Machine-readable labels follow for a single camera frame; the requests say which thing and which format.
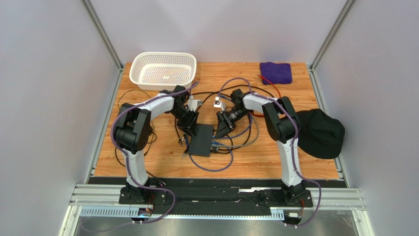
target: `wooden tabletop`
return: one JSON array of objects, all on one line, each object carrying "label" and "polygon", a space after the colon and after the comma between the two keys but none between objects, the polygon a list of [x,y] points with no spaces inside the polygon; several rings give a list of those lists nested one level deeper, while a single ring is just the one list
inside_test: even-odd
[{"label": "wooden tabletop", "polygon": [[[117,93],[115,104],[112,110],[111,119],[106,131],[105,140],[96,165],[95,176],[126,176],[125,167],[120,165],[115,157],[115,147],[111,143],[109,136],[112,122],[118,114],[117,102],[121,96],[129,90],[119,102],[139,103],[148,97],[138,87],[129,80],[129,69],[131,63],[127,63],[123,72],[120,87]],[[309,78],[305,63],[291,63],[293,82],[289,85],[276,85],[282,96],[287,96],[296,111],[310,110],[317,108],[314,90]],[[201,62],[197,65],[196,77],[194,81],[199,81],[192,93],[204,91],[218,91],[228,79],[233,77],[244,77],[248,79],[252,86],[263,88],[276,97],[277,91],[271,85],[263,85],[260,74],[259,63],[241,62]],[[243,85],[244,81],[236,80],[230,82],[226,87]],[[239,87],[243,92],[248,91],[246,87]],[[234,89],[226,90],[224,93],[230,94]],[[259,94],[267,95],[263,91],[254,89]],[[151,97],[158,91],[145,91]],[[200,94],[194,98],[204,99],[208,94]],[[199,110],[198,123],[212,124],[217,127],[216,112],[218,109],[213,107],[215,96],[208,99]],[[162,114],[153,120],[157,140],[151,145],[149,153],[146,155],[146,169],[158,177],[195,177],[195,178],[281,178],[281,161],[279,158],[276,143],[270,138],[264,118],[255,117],[260,127],[258,140],[247,147],[234,150],[233,164],[221,172],[208,172],[196,167],[189,157],[182,158],[185,146],[178,144],[175,133],[175,118],[171,114]],[[247,118],[242,118],[236,125],[237,128],[231,133],[240,133],[249,124]],[[250,140],[256,135],[256,126],[252,126]],[[234,138],[234,144],[242,144],[247,137],[247,133]],[[222,143],[229,144],[229,140],[222,140]],[[299,163],[302,174],[307,178],[316,179],[336,179],[338,174],[333,160],[323,160],[314,158],[301,149],[299,153]],[[118,157],[122,163],[122,154],[118,151]],[[208,169],[220,169],[230,162],[230,155],[211,154],[211,157],[195,156],[194,160],[201,166]]]}]

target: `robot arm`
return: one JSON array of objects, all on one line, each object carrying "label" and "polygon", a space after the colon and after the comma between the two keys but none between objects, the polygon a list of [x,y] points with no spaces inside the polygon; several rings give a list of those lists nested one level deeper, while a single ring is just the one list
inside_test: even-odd
[{"label": "robot arm", "polygon": [[[164,112],[173,109],[175,99],[173,97],[164,97],[154,100],[147,105],[128,112],[125,117],[121,117],[115,130],[115,140],[117,144],[128,152],[131,173],[135,180],[144,185],[148,180],[146,167],[144,165],[144,147],[149,140],[152,130],[150,122]],[[124,103],[121,106],[120,113],[132,105]],[[137,186],[130,176],[126,181],[133,186]]]},{"label": "robot arm", "polygon": [[[177,86],[174,91],[162,91],[156,97],[182,91],[184,87]],[[197,108],[202,104],[200,100],[189,99],[188,108],[184,102],[189,99],[188,93],[183,93],[175,97],[161,97],[159,99],[149,99],[146,105],[140,106],[124,116],[122,116],[114,131],[115,141],[119,147],[126,150],[131,166],[131,174],[139,184],[145,185],[149,179],[144,162],[144,147],[147,144],[149,135],[152,133],[150,122],[162,113],[171,113],[177,119],[177,126],[190,136],[196,135],[196,120],[198,117]],[[124,103],[119,114],[133,105]],[[135,187],[131,177],[127,177],[127,182]]]},{"label": "robot arm", "polygon": [[[285,110],[295,119],[296,124],[299,125],[299,119],[295,114],[295,110],[291,105],[289,98],[283,97],[278,100],[283,105]],[[279,156],[281,158],[282,166],[282,182],[288,186],[297,186],[302,182],[302,179],[297,175],[294,170],[292,156],[291,156],[291,141],[295,135],[294,127],[292,127],[288,118],[280,119],[278,113],[280,110],[276,108],[276,105],[271,101],[256,97],[248,94],[243,98],[244,107],[248,110],[258,111],[265,115],[265,121],[267,124],[269,135],[276,141],[278,146]],[[298,146],[294,146],[295,162],[297,171],[299,169],[298,161]]]},{"label": "robot arm", "polygon": [[[296,170],[293,166],[291,142],[295,135],[295,129],[291,121],[287,117],[280,118],[279,114],[283,114],[282,110],[277,107],[274,102],[266,98],[255,96],[249,92],[242,93],[241,90],[238,89],[232,92],[231,99],[235,104],[235,107],[232,110],[228,112],[224,110],[217,112],[218,129],[215,137],[220,138],[233,131],[236,127],[234,123],[250,111],[255,110],[263,113],[269,135],[276,141],[281,158],[284,198],[290,202],[295,201],[295,199],[305,192],[305,186],[303,179],[296,172],[300,172],[297,145],[293,147]],[[291,116],[294,123],[300,127],[300,120],[290,99],[288,97],[282,97],[278,98],[277,101]],[[218,99],[214,103],[214,106],[222,108],[224,107],[224,104]]]}]

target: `red wire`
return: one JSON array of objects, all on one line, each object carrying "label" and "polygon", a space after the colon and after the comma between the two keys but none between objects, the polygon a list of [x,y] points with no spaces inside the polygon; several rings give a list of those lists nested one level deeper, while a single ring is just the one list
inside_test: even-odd
[{"label": "red wire", "polygon": [[266,80],[268,83],[270,83],[270,85],[272,85],[278,92],[279,97],[281,97],[281,92],[279,92],[279,89],[271,81],[269,81],[267,78],[263,77],[262,75],[259,75],[259,77],[263,80]]},{"label": "red wire", "polygon": [[302,199],[300,199],[300,201],[301,201],[301,217],[302,217],[302,214],[304,213],[304,207],[305,207],[305,204],[304,204],[304,201],[302,200]]},{"label": "red wire", "polygon": [[[259,77],[262,80],[266,80],[268,83],[270,83],[276,89],[276,91],[278,92],[279,97],[281,97],[281,92],[279,92],[279,89],[271,81],[267,80],[267,78],[263,77],[262,75],[259,75]],[[255,116],[255,117],[264,117],[263,114],[254,114],[254,113],[252,113],[252,116]]]}]

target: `metal floor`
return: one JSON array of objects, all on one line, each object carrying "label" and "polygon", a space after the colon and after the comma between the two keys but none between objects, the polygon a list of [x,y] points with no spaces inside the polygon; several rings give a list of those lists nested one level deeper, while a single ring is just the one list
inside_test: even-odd
[{"label": "metal floor", "polygon": [[[312,211],[304,211],[305,222]],[[80,222],[89,230],[103,230],[126,222],[129,218],[80,217]],[[93,234],[78,227],[77,236],[358,236],[351,211],[319,211],[306,227],[291,229],[282,222],[271,220],[202,220],[163,219],[150,225],[128,225],[114,231]]]}]

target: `metal bracket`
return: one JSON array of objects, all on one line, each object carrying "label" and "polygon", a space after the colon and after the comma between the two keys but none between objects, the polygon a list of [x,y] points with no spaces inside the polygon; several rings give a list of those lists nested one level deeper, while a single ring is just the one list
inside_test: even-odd
[{"label": "metal bracket", "polygon": [[346,17],[349,15],[349,12],[353,8],[356,1],[357,0],[346,0],[345,4],[343,5],[342,10],[339,13],[339,16],[334,22],[332,28],[329,31],[329,34],[327,35],[325,41],[323,42],[323,45],[320,47],[319,52],[314,58],[313,63],[311,64],[311,69],[317,69],[317,67],[319,66],[320,61],[322,60],[323,56],[326,54],[327,49],[333,42],[334,38],[336,37],[337,33],[342,27],[343,22],[345,21]]},{"label": "metal bracket", "polygon": [[355,225],[357,226],[359,236],[374,236],[371,223],[366,210],[353,210]]},{"label": "metal bracket", "polygon": [[[70,206],[97,206],[97,207],[126,207],[119,204],[120,190],[125,185],[105,184],[77,184],[73,196],[70,199]],[[254,192],[267,189],[258,187],[253,189],[238,189],[238,192]],[[310,191],[313,205],[319,199],[318,188],[307,188]],[[147,204],[134,204],[132,207],[147,208]],[[289,209],[290,207],[275,207],[276,209]],[[366,210],[361,193],[357,188],[323,188],[321,210]]]},{"label": "metal bracket", "polygon": [[68,206],[59,236],[73,236],[75,234],[81,212],[82,206]]},{"label": "metal bracket", "polygon": [[96,144],[94,147],[94,154],[93,154],[92,161],[90,164],[91,172],[90,172],[90,175],[86,175],[86,178],[84,179],[84,183],[88,182],[89,177],[94,176],[94,171],[96,169],[97,161],[99,160],[100,150],[102,148],[103,141],[105,140],[106,130],[108,128],[109,120],[111,119],[112,108],[114,107],[114,103],[117,98],[118,88],[120,87],[122,75],[123,75],[123,71],[120,71],[118,74],[118,78],[115,81],[115,86],[112,88],[112,95],[109,97],[109,101],[108,101],[108,110],[106,111],[104,121],[101,123],[102,128],[96,139]]},{"label": "metal bracket", "polygon": [[132,189],[126,187],[121,189],[119,204],[122,205],[133,205],[133,204],[146,204],[149,199],[154,201],[155,205],[166,205],[171,204],[172,201],[167,199],[167,192],[160,190],[147,190],[147,198],[143,199],[143,196],[136,194]]},{"label": "metal bracket", "polygon": [[109,55],[111,56],[111,59],[114,61],[115,66],[118,68],[119,71],[122,71],[123,65],[117,55],[117,52],[115,48],[112,46],[112,43],[108,37],[108,35],[105,32],[105,29],[103,28],[102,23],[100,22],[100,19],[91,3],[90,0],[80,0],[85,7],[85,10],[87,14],[90,17],[91,22],[93,23],[94,27],[97,30],[97,33],[99,34],[100,38],[102,39],[102,42],[108,51]]},{"label": "metal bracket", "polygon": [[[282,189],[266,189],[263,191],[263,196],[264,196],[265,206],[267,207],[290,207],[289,205],[283,202],[283,199],[285,198],[285,196]],[[310,191],[306,190],[301,195],[300,198],[303,200],[304,205],[306,207],[313,206],[313,200],[311,198]],[[294,205],[292,205],[292,207],[302,207],[299,199]]]},{"label": "metal bracket", "polygon": [[[325,100],[323,99],[322,91],[320,90],[319,82],[317,80],[316,71],[314,69],[310,69],[309,75],[310,75],[311,83],[313,85],[314,95],[316,96],[316,100],[317,100],[317,104],[319,105],[319,108],[322,109],[322,111],[324,111],[326,114],[329,114],[328,109],[327,109],[326,104],[325,104]],[[345,183],[346,183],[347,187],[351,187],[351,184],[349,183],[349,180],[345,175],[345,165],[342,162],[342,155],[339,155],[335,159],[335,164],[336,164],[336,167],[337,167],[336,170],[340,174],[339,177],[341,177],[342,179],[345,180]]]},{"label": "metal bracket", "polygon": [[[138,207],[130,206],[85,206],[83,207],[80,216],[81,217],[122,217],[122,218],[150,218],[154,219],[161,214],[153,214],[151,217],[138,214]],[[271,209],[271,215],[260,215],[260,216],[246,216],[246,215],[178,215],[170,214],[167,215],[166,219],[215,219],[215,220],[284,220],[284,211],[280,209]]]}]

